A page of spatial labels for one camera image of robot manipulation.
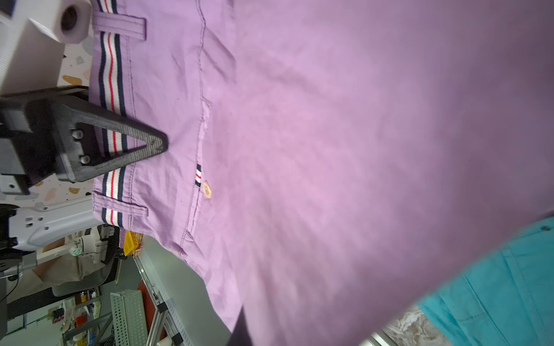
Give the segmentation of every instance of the teal fabric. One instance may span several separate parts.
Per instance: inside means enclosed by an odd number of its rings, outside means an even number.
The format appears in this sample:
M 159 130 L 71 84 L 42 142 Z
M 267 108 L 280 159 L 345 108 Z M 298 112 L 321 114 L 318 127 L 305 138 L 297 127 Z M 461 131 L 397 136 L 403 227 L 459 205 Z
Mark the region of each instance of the teal fabric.
M 419 308 L 454 346 L 554 345 L 554 218 L 527 227 Z

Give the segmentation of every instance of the purple pants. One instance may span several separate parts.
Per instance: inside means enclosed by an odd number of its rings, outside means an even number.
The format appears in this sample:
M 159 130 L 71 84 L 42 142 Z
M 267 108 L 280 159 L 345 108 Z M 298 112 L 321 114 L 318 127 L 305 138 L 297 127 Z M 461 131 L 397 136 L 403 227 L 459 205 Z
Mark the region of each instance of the purple pants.
M 169 138 L 95 212 L 256 345 L 355 345 L 554 205 L 552 2 L 92 3 L 90 100 Z

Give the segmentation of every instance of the cable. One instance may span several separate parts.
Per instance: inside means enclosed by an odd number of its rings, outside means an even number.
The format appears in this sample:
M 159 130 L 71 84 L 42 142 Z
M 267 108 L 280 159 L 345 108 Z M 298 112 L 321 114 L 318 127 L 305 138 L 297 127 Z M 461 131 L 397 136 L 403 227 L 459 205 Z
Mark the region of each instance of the cable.
M 15 290 L 17 288 L 18 284 L 19 284 L 19 263 L 17 263 L 17 282 L 16 282 L 16 285 L 13 286 L 12 290 L 4 298 L 2 298 L 0 303 L 2 303 L 9 295 L 12 294 L 13 290 Z
M 29 326 L 29 325 L 31 325 L 31 324 L 33 324 L 33 323 L 35 323 L 35 322 L 40 322 L 40 321 L 42 321 L 43 319 L 46 319 L 46 318 L 48 318 L 48 317 L 50 317 L 50 315 L 44 315 L 43 317 L 37 318 L 37 319 L 34 320 L 33 322 L 27 323 L 27 325 Z

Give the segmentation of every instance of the marble surface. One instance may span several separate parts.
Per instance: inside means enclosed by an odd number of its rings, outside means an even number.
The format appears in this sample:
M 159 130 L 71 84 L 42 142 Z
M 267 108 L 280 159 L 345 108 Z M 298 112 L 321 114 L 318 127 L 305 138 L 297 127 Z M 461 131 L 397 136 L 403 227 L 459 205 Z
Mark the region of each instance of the marble surface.
M 417 306 L 411 306 L 383 331 L 399 346 L 452 346 Z
M 93 30 L 79 44 L 67 44 L 61 61 L 58 86 L 89 85 L 90 67 L 93 61 Z M 82 183 L 61 182 L 53 174 L 29 188 L 29 195 L 4 195 L 0 192 L 0 203 L 17 206 L 51 205 L 77 199 L 93 191 L 93 179 Z

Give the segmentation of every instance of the wooden button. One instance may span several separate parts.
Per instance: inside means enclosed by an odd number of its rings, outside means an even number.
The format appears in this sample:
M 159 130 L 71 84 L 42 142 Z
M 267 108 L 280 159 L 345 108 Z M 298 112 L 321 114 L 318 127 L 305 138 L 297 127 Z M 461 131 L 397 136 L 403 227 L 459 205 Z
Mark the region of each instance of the wooden button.
M 207 198 L 212 197 L 212 188 L 209 186 L 208 182 L 204 181 L 204 183 L 202 183 L 202 189 Z

